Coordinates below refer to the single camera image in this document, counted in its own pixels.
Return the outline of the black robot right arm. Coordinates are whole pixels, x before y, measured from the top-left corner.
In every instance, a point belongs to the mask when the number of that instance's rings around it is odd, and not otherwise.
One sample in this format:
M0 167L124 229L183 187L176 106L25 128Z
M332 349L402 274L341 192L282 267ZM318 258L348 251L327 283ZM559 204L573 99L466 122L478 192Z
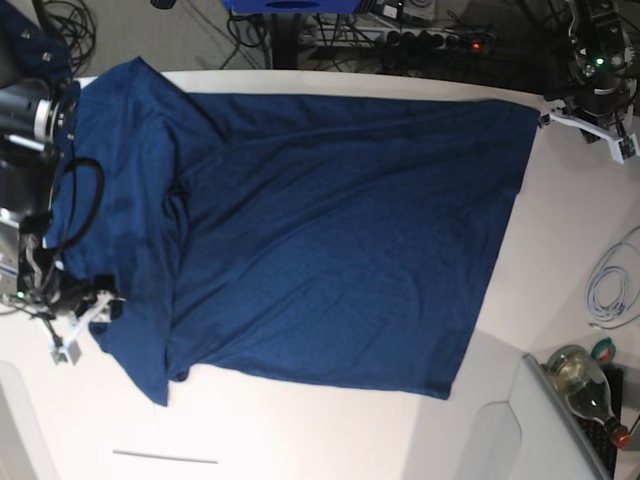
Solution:
M70 52L41 1L1 4L1 303L42 322L57 364L74 364L77 338L92 323L107 323L122 298L110 276L76 279L62 254L95 219L104 193L104 171L74 149L80 85ZM95 194L78 230L67 220L53 246L45 237L53 203L66 176L78 192L80 168L95 175Z

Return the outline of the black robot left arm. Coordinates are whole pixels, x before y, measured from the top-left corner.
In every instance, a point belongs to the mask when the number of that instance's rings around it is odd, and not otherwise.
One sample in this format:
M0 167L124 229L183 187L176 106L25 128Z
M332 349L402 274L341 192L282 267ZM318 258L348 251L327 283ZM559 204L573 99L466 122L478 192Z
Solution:
M612 160L639 157L632 132L639 71L635 48L615 1L568 1L567 40L557 63L563 83L544 95L552 106L541 127L558 123L580 131L586 143L603 141Z

